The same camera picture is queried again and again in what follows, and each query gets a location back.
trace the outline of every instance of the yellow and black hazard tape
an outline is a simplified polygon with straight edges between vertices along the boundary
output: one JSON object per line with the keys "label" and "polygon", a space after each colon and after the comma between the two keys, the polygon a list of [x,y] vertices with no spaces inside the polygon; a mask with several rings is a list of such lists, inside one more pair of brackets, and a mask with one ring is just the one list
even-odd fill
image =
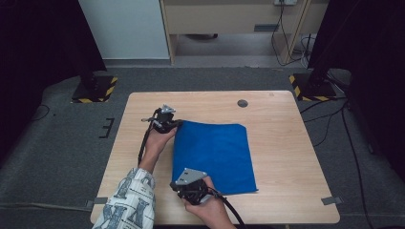
{"label": "yellow and black hazard tape", "polygon": [[335,96],[303,96],[301,95],[302,91],[298,86],[294,75],[289,76],[289,82],[292,85],[292,89],[294,90],[295,96],[297,97],[298,101],[327,101],[336,99]]}
{"label": "yellow and black hazard tape", "polygon": [[110,82],[110,84],[109,84],[109,86],[108,86],[108,89],[107,89],[105,95],[102,96],[102,97],[97,97],[97,98],[81,97],[81,98],[76,98],[76,99],[73,99],[73,98],[72,98],[72,102],[73,102],[73,103],[106,102],[106,101],[108,101],[108,99],[110,98],[111,93],[113,92],[114,87],[115,87],[116,84],[117,84],[117,80],[118,80],[118,77],[113,77],[113,78],[111,79],[111,82]]}

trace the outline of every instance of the white wall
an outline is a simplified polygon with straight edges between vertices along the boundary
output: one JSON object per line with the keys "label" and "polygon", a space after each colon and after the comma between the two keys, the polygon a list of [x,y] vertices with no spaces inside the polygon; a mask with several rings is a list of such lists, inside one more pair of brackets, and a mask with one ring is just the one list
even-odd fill
{"label": "white wall", "polygon": [[79,0],[103,59],[169,59],[159,0]]}

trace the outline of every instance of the printed shirt sleeve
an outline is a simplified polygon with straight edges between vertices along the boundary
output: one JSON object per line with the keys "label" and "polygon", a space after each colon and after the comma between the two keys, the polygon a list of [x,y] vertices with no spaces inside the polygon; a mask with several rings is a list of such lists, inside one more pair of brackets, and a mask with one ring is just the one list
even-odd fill
{"label": "printed shirt sleeve", "polygon": [[108,199],[93,228],[153,228],[154,188],[155,181],[149,172],[132,169]]}

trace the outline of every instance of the blue towel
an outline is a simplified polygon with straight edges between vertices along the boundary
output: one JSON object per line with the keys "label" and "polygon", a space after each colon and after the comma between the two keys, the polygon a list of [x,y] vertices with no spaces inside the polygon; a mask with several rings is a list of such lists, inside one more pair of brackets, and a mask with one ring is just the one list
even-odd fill
{"label": "blue towel", "polygon": [[184,121],[176,132],[172,181],[184,168],[207,172],[225,194],[257,191],[246,128]]}

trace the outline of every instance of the human hand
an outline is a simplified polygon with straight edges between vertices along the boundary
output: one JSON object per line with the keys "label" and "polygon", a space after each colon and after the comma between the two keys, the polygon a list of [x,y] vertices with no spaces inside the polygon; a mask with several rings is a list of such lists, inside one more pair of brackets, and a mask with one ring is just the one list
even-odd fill
{"label": "human hand", "polygon": [[173,128],[167,134],[161,134],[155,129],[152,129],[149,133],[148,139],[145,143],[145,153],[142,161],[139,164],[139,168],[147,170],[149,173],[153,173],[155,165],[158,162],[159,155],[163,151],[167,141],[172,138],[177,131],[177,127]]}
{"label": "human hand", "polygon": [[[203,180],[209,188],[215,189],[211,177],[205,177]],[[200,205],[192,205],[184,198],[181,200],[184,203],[185,210],[199,217],[207,227],[211,229],[236,228],[232,224],[222,200],[211,197]]]}

